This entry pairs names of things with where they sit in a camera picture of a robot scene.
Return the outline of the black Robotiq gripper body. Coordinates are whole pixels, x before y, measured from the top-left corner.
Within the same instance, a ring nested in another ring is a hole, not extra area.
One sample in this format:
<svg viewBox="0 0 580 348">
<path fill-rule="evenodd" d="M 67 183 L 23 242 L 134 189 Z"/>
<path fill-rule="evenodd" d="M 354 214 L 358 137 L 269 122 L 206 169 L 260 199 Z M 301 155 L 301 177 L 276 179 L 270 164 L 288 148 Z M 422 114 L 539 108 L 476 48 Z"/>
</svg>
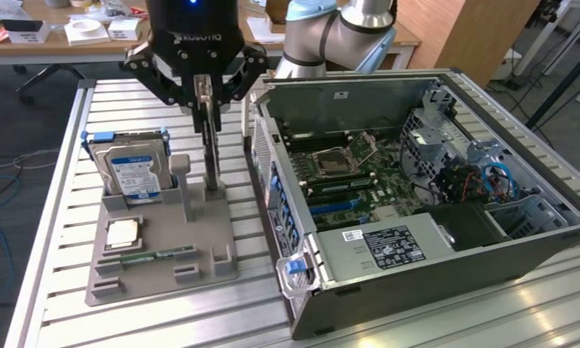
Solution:
<svg viewBox="0 0 580 348">
<path fill-rule="evenodd" d="M 145 3 L 154 55 L 180 76 L 222 75 L 244 47 L 234 0 Z"/>
</svg>

